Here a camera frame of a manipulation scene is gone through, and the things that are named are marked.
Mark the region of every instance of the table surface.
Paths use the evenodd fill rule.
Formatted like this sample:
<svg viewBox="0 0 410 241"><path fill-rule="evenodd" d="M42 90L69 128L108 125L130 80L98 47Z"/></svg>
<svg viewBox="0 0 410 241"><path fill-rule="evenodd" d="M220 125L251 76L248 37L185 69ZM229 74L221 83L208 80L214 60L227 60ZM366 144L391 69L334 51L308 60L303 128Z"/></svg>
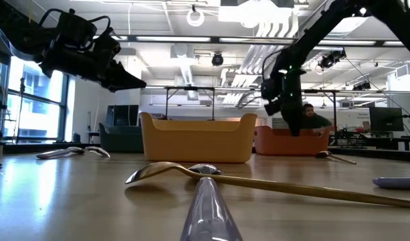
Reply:
<svg viewBox="0 0 410 241"><path fill-rule="evenodd" d="M380 176L410 176L410 163L348 157L358 165L311 157L253 155L221 164L226 175L410 199L375 188ZM134 185L143 155L92 153L38 161L5 157L0 169L0 240L179 240L195 182L170 171ZM244 240L410 240L410 209L220 185Z"/></svg>

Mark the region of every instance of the person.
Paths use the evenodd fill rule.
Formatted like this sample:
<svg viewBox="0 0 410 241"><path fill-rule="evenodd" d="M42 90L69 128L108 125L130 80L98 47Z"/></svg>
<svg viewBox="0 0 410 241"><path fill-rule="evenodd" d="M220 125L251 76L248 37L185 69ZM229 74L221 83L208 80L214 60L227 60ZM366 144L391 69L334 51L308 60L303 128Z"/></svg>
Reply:
<svg viewBox="0 0 410 241"><path fill-rule="evenodd" d="M325 129L332 127L331 121L316 114L311 104L305 104L303 106L303 114L302 129L313 129L314 132L321 133L324 132Z"/></svg>

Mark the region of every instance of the robotic arm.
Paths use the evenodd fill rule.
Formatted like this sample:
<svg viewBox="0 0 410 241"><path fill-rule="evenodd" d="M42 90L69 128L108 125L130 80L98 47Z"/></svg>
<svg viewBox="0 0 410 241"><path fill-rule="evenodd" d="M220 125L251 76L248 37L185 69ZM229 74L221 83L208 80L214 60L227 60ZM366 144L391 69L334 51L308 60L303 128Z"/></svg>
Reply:
<svg viewBox="0 0 410 241"><path fill-rule="evenodd" d="M276 58L270 79L261 87L262 98L269 101L266 112L279 111L293 136L300 134L302 125L302 93L300 76L307 55L345 17L374 16L386 24L410 51L410 8L398 0L336 0L318 21L297 42L282 50Z"/></svg>
<svg viewBox="0 0 410 241"><path fill-rule="evenodd" d="M42 24L52 12L60 12L58 25L44 28ZM106 30L96 39L95 21L108 20ZM111 92L144 88L146 83L129 74L122 64L113 60L121 50L110 34L109 17L85 20L70 9L68 13L50 9L39 23L29 21L16 9L0 0L0 37L11 53L25 61L39 63L51 78L54 70L99 83Z"/></svg>

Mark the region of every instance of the orange bin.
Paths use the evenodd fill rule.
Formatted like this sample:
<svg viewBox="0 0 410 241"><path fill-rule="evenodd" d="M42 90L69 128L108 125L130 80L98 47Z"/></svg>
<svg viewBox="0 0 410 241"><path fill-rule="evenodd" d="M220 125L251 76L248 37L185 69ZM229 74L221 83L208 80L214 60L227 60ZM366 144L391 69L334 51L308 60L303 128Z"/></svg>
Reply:
<svg viewBox="0 0 410 241"><path fill-rule="evenodd" d="M314 156L328 150L330 130L321 136L313 130L301 130L299 137L292 137L288 129L256 127L254 133L255 151L261 155Z"/></svg>
<svg viewBox="0 0 410 241"><path fill-rule="evenodd" d="M256 114L238 121L158 120L140 114L149 161L245 163L251 157Z"/></svg>

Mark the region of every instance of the window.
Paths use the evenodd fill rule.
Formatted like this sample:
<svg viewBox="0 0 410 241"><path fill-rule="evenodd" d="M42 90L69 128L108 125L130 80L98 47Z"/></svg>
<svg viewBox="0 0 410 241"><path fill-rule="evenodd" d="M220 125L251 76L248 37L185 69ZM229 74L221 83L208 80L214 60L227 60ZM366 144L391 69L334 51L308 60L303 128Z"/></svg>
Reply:
<svg viewBox="0 0 410 241"><path fill-rule="evenodd" d="M4 136L17 135L17 116L20 109L20 97L9 94L7 114L4 123ZM58 137L60 107L23 97L19 137Z"/></svg>
<svg viewBox="0 0 410 241"><path fill-rule="evenodd" d="M49 79L36 63L11 57L9 89L20 91L21 78L25 79L25 93L55 102L61 101L64 82L64 75L61 72L53 71L52 78Z"/></svg>

